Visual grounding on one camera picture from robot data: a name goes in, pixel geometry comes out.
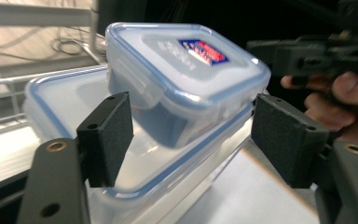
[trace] clear plastic container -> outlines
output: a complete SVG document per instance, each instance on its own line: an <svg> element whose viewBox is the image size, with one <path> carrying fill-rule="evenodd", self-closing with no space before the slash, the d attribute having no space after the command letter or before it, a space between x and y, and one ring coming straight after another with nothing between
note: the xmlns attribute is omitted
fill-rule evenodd
<svg viewBox="0 0 358 224"><path fill-rule="evenodd" d="M133 117L168 147L232 119L269 82L267 66L201 25L114 23L106 41L110 92L129 91Z"/></svg>
<svg viewBox="0 0 358 224"><path fill-rule="evenodd" d="M33 80L24 111L42 142L76 137L76 128L107 96L106 67ZM134 137L111 189L88 188L93 223L130 223L179 184L251 117L248 104L185 147L156 142L134 119Z"/></svg>

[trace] cable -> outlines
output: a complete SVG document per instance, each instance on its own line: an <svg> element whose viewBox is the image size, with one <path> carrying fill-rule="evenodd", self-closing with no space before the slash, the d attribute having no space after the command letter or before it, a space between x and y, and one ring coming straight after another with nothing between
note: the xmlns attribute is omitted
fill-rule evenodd
<svg viewBox="0 0 358 224"><path fill-rule="evenodd" d="M76 7L76 6L77 6L76 0L72 0L72 4L73 4L73 7ZM80 40L84 42L83 34L82 34L82 32L80 31L80 27L79 27L79 26L77 26L77 30L78 30L79 35L80 35Z"/></svg>
<svg viewBox="0 0 358 224"><path fill-rule="evenodd" d="M29 32L27 32L26 34L12 40L9 41L5 44L0 45L0 49L8 49L11 48L13 46L16 46L18 44L20 44L21 42L23 42L24 40L28 39L29 37L31 37L32 35L35 35L37 32L41 31L42 29L46 29L47 27L36 27L32 30L30 30Z"/></svg>
<svg viewBox="0 0 358 224"><path fill-rule="evenodd" d="M83 30L83 29L80 29L79 27L75 27L75 26L64 26L65 28L69 28L69 29L73 29L73 30L78 30L78 31L81 31L81 32L84 32L86 34L89 34L90 32L89 31L86 31L86 30ZM105 37L103 35L100 35L100 34L96 34L97 37L105 40Z"/></svg>
<svg viewBox="0 0 358 224"><path fill-rule="evenodd" d="M85 40L84 40L84 37L83 37L83 34L82 34L82 32L85 32L85 31L83 31L82 29L80 29L80 27L64 27L64 28L73 28L73 30L77 30L78 31L78 35L80 36L80 39L79 39L79 41L81 41L81 42L85 42ZM68 35L69 37L71 37L72 39L75 39L73 36L72 36L72 34L69 34L65 29L63 29L63 31L66 33L66 35Z"/></svg>
<svg viewBox="0 0 358 224"><path fill-rule="evenodd" d="M77 51L71 52L65 49L65 46L77 46L79 47ZM50 42L51 48L59 53L64 53L67 55L79 55L83 52L82 45L76 42L74 39L70 38L55 38Z"/></svg>

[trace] red and blue label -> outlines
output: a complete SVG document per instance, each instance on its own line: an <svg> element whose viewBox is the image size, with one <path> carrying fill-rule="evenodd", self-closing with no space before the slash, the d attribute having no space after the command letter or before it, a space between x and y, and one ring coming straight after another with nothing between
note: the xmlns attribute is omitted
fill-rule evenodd
<svg viewBox="0 0 358 224"><path fill-rule="evenodd" d="M228 62L228 57L212 45L199 39L179 40L189 54L210 66Z"/></svg>

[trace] black mechanical part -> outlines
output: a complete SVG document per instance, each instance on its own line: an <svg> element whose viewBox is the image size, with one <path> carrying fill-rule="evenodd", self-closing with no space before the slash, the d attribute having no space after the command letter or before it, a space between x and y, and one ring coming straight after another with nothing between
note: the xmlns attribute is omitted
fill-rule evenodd
<svg viewBox="0 0 358 224"><path fill-rule="evenodd" d="M77 134L75 140L53 139L36 150L18 223L90 223L84 181L114 186L133 138L129 94L103 100Z"/></svg>
<svg viewBox="0 0 358 224"><path fill-rule="evenodd" d="M358 74L358 35L254 40L246 48L268 64L275 77L308 77L321 72L335 77L347 71Z"/></svg>
<svg viewBox="0 0 358 224"><path fill-rule="evenodd" d="M329 159L343 204L337 223L346 221L348 217L353 219L352 223L358 223L358 145L336 141Z"/></svg>
<svg viewBox="0 0 358 224"><path fill-rule="evenodd" d="M104 99L77 128L85 156L83 171L92 188L114 187L118 171L133 138L130 95Z"/></svg>
<svg viewBox="0 0 358 224"><path fill-rule="evenodd" d="M310 187L310 168L328 137L327 129L284 100L257 95L252 139L290 187Z"/></svg>
<svg viewBox="0 0 358 224"><path fill-rule="evenodd" d="M252 139L292 188L317 185L322 224L358 223L358 144L329 132L277 97L259 94Z"/></svg>
<svg viewBox="0 0 358 224"><path fill-rule="evenodd" d="M50 140L36 150L17 223L90 223L73 139Z"/></svg>
<svg viewBox="0 0 358 224"><path fill-rule="evenodd" d="M0 182L0 223L15 223L24 194L28 171Z"/></svg>

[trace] container lid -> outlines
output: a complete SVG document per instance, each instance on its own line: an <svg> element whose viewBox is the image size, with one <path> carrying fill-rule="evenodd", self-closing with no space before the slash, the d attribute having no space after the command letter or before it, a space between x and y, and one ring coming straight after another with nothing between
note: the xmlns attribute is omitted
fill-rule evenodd
<svg viewBox="0 0 358 224"><path fill-rule="evenodd" d="M106 67L100 67L33 80L27 86L25 105L40 108L44 115L27 116L38 119L41 126L44 122L53 124L57 132L49 133L49 136L75 138L77 126L109 95L106 72ZM181 148L160 146L133 119L134 137L130 148L115 187L106 191L115 197L126 199L145 195L168 176L172 177L173 173L186 168L192 158L212 150L213 141L223 139L232 130L239 128L236 126L243 125L250 118L251 111L252 106L246 106L233 119Z"/></svg>
<svg viewBox="0 0 358 224"><path fill-rule="evenodd" d="M270 71L249 52L197 24L114 23L109 45L126 50L177 104L210 106L246 90L265 88Z"/></svg>

